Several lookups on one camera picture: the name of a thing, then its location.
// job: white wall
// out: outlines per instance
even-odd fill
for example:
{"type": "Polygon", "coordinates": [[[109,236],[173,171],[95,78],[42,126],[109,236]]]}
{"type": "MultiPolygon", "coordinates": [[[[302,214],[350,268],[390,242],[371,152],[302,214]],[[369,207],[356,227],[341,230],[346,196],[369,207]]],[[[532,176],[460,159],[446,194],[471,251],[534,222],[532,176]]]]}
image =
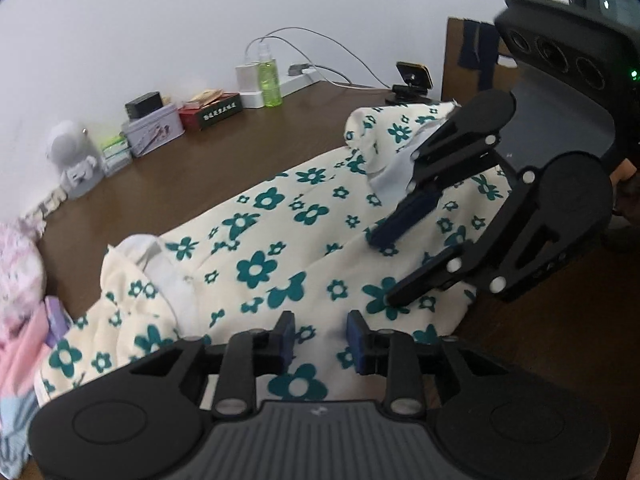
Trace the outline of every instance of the white wall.
{"type": "MultiPolygon", "coordinates": [[[[247,42],[301,25],[343,41],[386,82],[396,60],[426,63],[440,91],[447,16],[491,20],[503,0],[2,0],[0,218],[57,184],[44,157],[58,121],[119,131],[123,104],[159,90],[186,98],[235,87],[247,42]]],[[[374,84],[347,54],[302,32],[287,36],[315,62],[374,84]]],[[[274,45],[281,70],[300,56],[274,45]]]]}

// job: brown desk surface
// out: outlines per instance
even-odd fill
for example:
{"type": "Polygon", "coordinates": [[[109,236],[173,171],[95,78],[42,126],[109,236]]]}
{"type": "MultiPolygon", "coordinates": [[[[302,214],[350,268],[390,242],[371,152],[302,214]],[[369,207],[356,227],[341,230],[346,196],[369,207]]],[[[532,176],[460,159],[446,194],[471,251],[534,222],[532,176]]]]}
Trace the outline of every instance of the brown desk surface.
{"type": "MultiPolygon", "coordinates": [[[[382,92],[318,83],[279,108],[246,110],[136,160],[50,217],[40,243],[49,293],[81,315],[99,296],[107,244],[135,233],[162,234],[343,145],[351,111],[382,103],[382,92]]],[[[639,278],[640,258],[597,249],[512,304],[482,297],[458,330],[606,410],[612,444],[599,479],[625,477],[640,430],[639,278]]],[[[23,478],[36,475],[30,467],[23,478]]]]}

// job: black robotic gripper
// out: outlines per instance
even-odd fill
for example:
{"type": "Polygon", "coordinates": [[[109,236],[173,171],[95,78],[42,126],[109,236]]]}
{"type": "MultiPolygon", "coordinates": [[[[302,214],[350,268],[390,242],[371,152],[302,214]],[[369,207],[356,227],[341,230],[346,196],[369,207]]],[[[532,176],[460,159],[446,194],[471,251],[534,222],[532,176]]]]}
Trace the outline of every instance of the black robotic gripper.
{"type": "Polygon", "coordinates": [[[386,377],[382,403],[267,401],[255,378],[293,359],[294,316],[227,345],[179,340],[45,405],[30,446],[50,480],[581,480],[609,445],[602,413],[453,337],[346,336],[355,371],[386,377]],[[211,374],[210,409],[200,404],[211,374]],[[423,376],[440,407],[427,406],[423,376]]]}

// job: camera lens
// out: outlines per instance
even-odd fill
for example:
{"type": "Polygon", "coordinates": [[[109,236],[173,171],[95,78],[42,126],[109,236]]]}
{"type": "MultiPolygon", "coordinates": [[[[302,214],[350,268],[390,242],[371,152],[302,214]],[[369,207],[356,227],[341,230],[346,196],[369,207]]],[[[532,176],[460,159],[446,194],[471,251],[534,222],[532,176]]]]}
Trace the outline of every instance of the camera lens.
{"type": "Polygon", "coordinates": [[[575,66],[587,85],[596,90],[604,88],[604,77],[590,59],[579,57],[575,60],[575,66]]]}
{"type": "Polygon", "coordinates": [[[569,64],[566,62],[566,57],[557,45],[551,43],[549,40],[538,38],[536,40],[536,46],[542,59],[549,63],[549,65],[563,74],[569,71],[569,64]]]}
{"type": "Polygon", "coordinates": [[[521,51],[526,54],[531,52],[531,47],[529,46],[527,40],[524,39],[522,34],[516,32],[515,30],[512,30],[509,33],[509,37],[511,38],[511,41],[513,41],[513,44],[517,46],[521,51]]]}

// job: charging cable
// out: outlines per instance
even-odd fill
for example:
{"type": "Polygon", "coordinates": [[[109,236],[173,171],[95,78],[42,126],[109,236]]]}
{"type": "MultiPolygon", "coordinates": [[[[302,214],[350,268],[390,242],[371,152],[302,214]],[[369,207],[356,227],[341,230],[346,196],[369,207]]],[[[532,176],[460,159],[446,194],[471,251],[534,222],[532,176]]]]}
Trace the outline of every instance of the charging cable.
{"type": "MultiPolygon", "coordinates": [[[[251,40],[249,42],[249,44],[246,46],[245,50],[244,50],[244,58],[246,59],[247,62],[249,62],[249,49],[251,48],[251,46],[256,42],[256,41],[260,41],[262,42],[263,40],[269,38],[269,37],[273,37],[274,34],[276,34],[277,32],[281,32],[283,30],[304,30],[306,32],[311,32],[312,34],[315,34],[316,36],[320,36],[322,38],[326,38],[329,41],[333,41],[335,44],[337,44],[338,46],[340,46],[341,48],[343,48],[344,50],[346,50],[349,54],[351,54],[351,56],[353,56],[355,59],[357,59],[363,66],[364,68],[366,68],[369,73],[385,88],[390,88],[389,85],[387,85],[385,82],[382,81],[382,79],[380,79],[375,72],[373,72],[372,69],[369,68],[369,65],[367,65],[363,60],[360,59],[359,56],[357,56],[356,54],[354,54],[351,50],[349,50],[346,46],[344,46],[342,43],[340,43],[340,41],[334,40],[334,38],[331,38],[330,36],[327,36],[325,34],[321,34],[320,32],[316,31],[316,30],[312,30],[311,28],[306,28],[306,27],[281,27],[281,28],[277,28],[275,30],[272,30],[271,32],[268,32],[267,34],[265,34],[264,36],[260,37],[260,38],[255,38],[254,40],[251,40]]],[[[293,48],[295,48],[298,52],[300,52],[302,54],[302,52],[300,51],[300,49],[298,49],[297,47],[295,47],[291,42],[287,41],[287,40],[283,40],[286,43],[289,43],[290,46],[292,46],[293,48]]],[[[313,67],[316,67],[317,65],[315,65],[307,56],[305,56],[305,59],[309,61],[310,65],[313,67]]]]}
{"type": "Polygon", "coordinates": [[[285,43],[287,43],[291,48],[297,50],[302,57],[304,57],[308,63],[309,66],[312,66],[313,68],[315,68],[316,70],[318,70],[318,73],[320,75],[320,77],[322,77],[322,79],[324,79],[325,81],[331,83],[334,86],[337,86],[338,88],[347,88],[349,90],[375,90],[376,92],[379,92],[380,90],[382,90],[382,88],[373,88],[371,86],[347,86],[347,85],[341,85],[338,84],[334,81],[331,81],[327,76],[325,76],[322,72],[320,72],[318,66],[309,59],[309,56],[307,56],[304,52],[302,52],[298,47],[296,47],[293,43],[291,43],[289,40],[285,40],[284,38],[281,38],[280,36],[263,36],[262,38],[257,38],[254,41],[258,41],[258,40],[280,40],[280,41],[284,41],[285,43]]]}
{"type": "MultiPolygon", "coordinates": [[[[302,75],[302,71],[306,70],[307,68],[311,68],[311,65],[309,63],[296,63],[289,67],[288,73],[290,76],[302,75]]],[[[322,70],[328,70],[329,72],[333,72],[334,74],[337,74],[340,77],[344,78],[344,80],[350,85],[353,84],[353,81],[351,81],[351,79],[345,76],[342,72],[338,72],[337,70],[334,70],[331,67],[324,66],[324,65],[316,65],[316,68],[321,68],[322,70]]]]}

